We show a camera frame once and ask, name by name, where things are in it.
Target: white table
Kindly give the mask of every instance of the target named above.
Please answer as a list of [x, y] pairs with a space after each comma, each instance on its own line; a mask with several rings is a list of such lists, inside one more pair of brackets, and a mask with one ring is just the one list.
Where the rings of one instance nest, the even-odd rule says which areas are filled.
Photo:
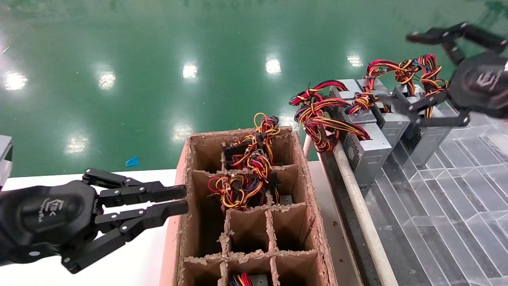
[[[344, 241], [341, 221], [327, 183], [325, 173], [318, 161], [309, 162], [317, 203], [325, 223], [325, 232], [332, 250], [337, 278], [342, 285], [358, 285], [352, 255]], [[141, 182], [161, 181], [172, 186], [176, 170], [149, 170], [118, 172]], [[62, 185], [80, 180], [82, 175], [59, 175], [43, 177], [10, 178], [4, 190], [29, 186]], [[150, 203], [106, 209], [105, 213], [146, 208]], [[146, 230], [132, 242], [106, 256], [78, 274], [70, 274], [61, 265], [61, 258], [54, 256], [32, 264], [16, 264], [0, 267], [1, 286], [158, 286], [167, 223], [163, 227]]]

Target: cardboard box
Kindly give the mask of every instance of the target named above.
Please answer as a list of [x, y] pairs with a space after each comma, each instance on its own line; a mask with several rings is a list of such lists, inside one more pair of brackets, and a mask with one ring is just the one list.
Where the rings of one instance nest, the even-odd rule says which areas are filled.
[[268, 274], [273, 286], [337, 286], [330, 249], [300, 138], [281, 128], [272, 146], [273, 170], [281, 195], [294, 203], [267, 204], [247, 211], [214, 204], [209, 178], [226, 171], [221, 153], [252, 129], [191, 135], [183, 148], [175, 184], [185, 184], [189, 213], [171, 218], [164, 250], [161, 286], [228, 286], [232, 274]]

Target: cardboard compartment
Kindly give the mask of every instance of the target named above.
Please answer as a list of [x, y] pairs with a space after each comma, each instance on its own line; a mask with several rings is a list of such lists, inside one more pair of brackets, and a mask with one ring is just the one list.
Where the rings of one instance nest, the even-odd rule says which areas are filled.
[[220, 203], [208, 196], [211, 194], [208, 180], [212, 177], [203, 171], [192, 171], [190, 188], [187, 189], [191, 200], [187, 216], [185, 256], [203, 257], [222, 252], [218, 240], [224, 232], [225, 216]]
[[291, 131], [281, 129], [280, 134], [275, 136], [272, 145], [273, 165], [285, 166], [295, 164], [294, 149], [295, 144], [292, 140]]
[[300, 167], [298, 165], [275, 167], [274, 171], [281, 181], [278, 186], [279, 195], [291, 195], [294, 204], [305, 202], [305, 185]]
[[194, 153], [193, 169], [209, 173], [220, 171], [222, 167], [220, 159], [223, 151], [221, 142], [197, 135], [190, 139], [192, 142], [190, 150]]
[[183, 262], [184, 286], [217, 286], [220, 279], [220, 260], [194, 259]]
[[270, 258], [266, 256], [250, 258], [249, 260], [231, 260], [228, 262], [228, 281], [226, 285], [230, 285], [231, 278], [233, 275], [247, 273], [250, 277], [254, 275], [266, 275], [268, 283], [274, 285], [272, 282], [272, 271], [270, 267]]
[[280, 286], [328, 285], [328, 276], [319, 274], [318, 263], [315, 250], [277, 256], [275, 264]]
[[268, 234], [265, 210], [246, 212], [228, 210], [231, 251], [251, 253], [257, 250], [268, 251]]
[[310, 235], [312, 225], [305, 216], [307, 205], [291, 205], [282, 210], [272, 211], [273, 229], [279, 250], [303, 251], [314, 249]]
[[[224, 144], [229, 145], [240, 140], [249, 134], [247, 131], [254, 132], [253, 129], [246, 129], [245, 132], [238, 133], [236, 136], [224, 137]], [[274, 136], [271, 146], [274, 166], [292, 165], [295, 163], [294, 150], [299, 148], [299, 146], [295, 145], [295, 141], [299, 142], [299, 138], [295, 133], [291, 132], [291, 128], [281, 127], [280, 133]]]

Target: power supply cable bundle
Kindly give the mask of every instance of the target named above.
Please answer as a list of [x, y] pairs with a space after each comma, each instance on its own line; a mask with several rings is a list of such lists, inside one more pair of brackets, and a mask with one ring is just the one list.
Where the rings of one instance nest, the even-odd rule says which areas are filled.
[[223, 148], [227, 169], [244, 169], [245, 175], [224, 175], [211, 178], [208, 188], [226, 209], [245, 210], [264, 204], [266, 193], [273, 194], [279, 203], [279, 180], [273, 172], [273, 137], [280, 132], [279, 119], [257, 113], [254, 116], [255, 132]]

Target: wire bundle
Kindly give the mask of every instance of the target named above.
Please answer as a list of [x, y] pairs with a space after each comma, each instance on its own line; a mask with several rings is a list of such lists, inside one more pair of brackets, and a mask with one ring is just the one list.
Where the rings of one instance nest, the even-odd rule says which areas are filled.
[[[256, 177], [246, 175], [224, 175], [211, 178], [208, 189], [220, 197], [220, 202], [228, 209], [246, 209], [247, 202], [261, 192], [263, 183]], [[260, 205], [264, 203], [261, 196]]]
[[325, 87], [335, 86], [339, 91], [347, 91], [343, 83], [338, 80], [327, 80], [313, 89], [307, 89], [294, 96], [289, 104], [300, 108], [295, 114], [295, 122], [304, 126], [305, 132], [314, 141], [315, 149], [318, 152], [330, 152], [339, 141], [340, 131], [356, 134], [360, 139], [370, 139], [369, 135], [360, 125], [350, 124], [345, 121], [333, 120], [325, 117], [325, 108], [351, 106], [347, 101], [340, 98], [327, 98], [318, 93]]
[[[420, 82], [425, 89], [425, 97], [433, 96], [438, 92], [448, 89], [449, 83], [447, 80], [438, 79], [441, 66], [437, 65], [436, 56], [433, 54], [426, 54], [418, 58], [418, 64], [423, 70], [423, 75], [420, 77]], [[425, 118], [432, 117], [434, 107], [425, 110]]]
[[247, 168], [253, 175], [236, 175], [211, 178], [208, 181], [210, 191], [220, 197], [221, 203], [228, 209], [245, 210], [250, 205], [264, 204], [265, 192], [273, 189], [275, 203], [279, 203], [279, 193], [276, 184], [270, 185], [269, 176], [272, 173], [273, 136], [280, 133], [279, 119], [275, 116], [266, 116], [264, 113], [254, 115], [255, 133], [244, 136], [231, 144], [232, 148], [246, 144], [243, 154], [232, 155], [233, 163], [230, 165], [236, 169]]
[[398, 81], [401, 85], [407, 86], [408, 94], [410, 96], [414, 96], [415, 84], [412, 80], [415, 77], [416, 73], [421, 70], [421, 68], [414, 63], [414, 60], [404, 60], [399, 64], [386, 60], [372, 61], [367, 66], [367, 75], [365, 76], [368, 88], [366, 92], [370, 92], [374, 89], [374, 82], [376, 78], [388, 72], [395, 71], [395, 80]]
[[339, 91], [347, 91], [346, 86], [338, 80], [326, 80], [316, 85], [312, 89], [306, 89], [299, 94], [293, 96], [289, 101], [289, 104], [292, 106], [298, 106], [303, 102], [308, 102], [312, 98], [316, 97], [317, 101], [323, 100], [322, 96], [318, 93], [320, 90], [327, 87], [337, 87]]
[[231, 277], [229, 281], [230, 286], [252, 286], [250, 278], [247, 273], [236, 274]]
[[[257, 124], [257, 117], [262, 115], [261, 122]], [[279, 129], [279, 118], [275, 116], [266, 116], [264, 113], [258, 112], [254, 115], [254, 125], [256, 127], [257, 134], [248, 134], [244, 136], [242, 140], [239, 140], [233, 144], [232, 147], [238, 147], [241, 144], [247, 144], [244, 154], [233, 155], [232, 167], [236, 169], [243, 169], [246, 166], [248, 158], [252, 153], [263, 146], [265, 153], [268, 155], [268, 162], [273, 163], [273, 153], [271, 146], [273, 145], [273, 136], [280, 132]]]

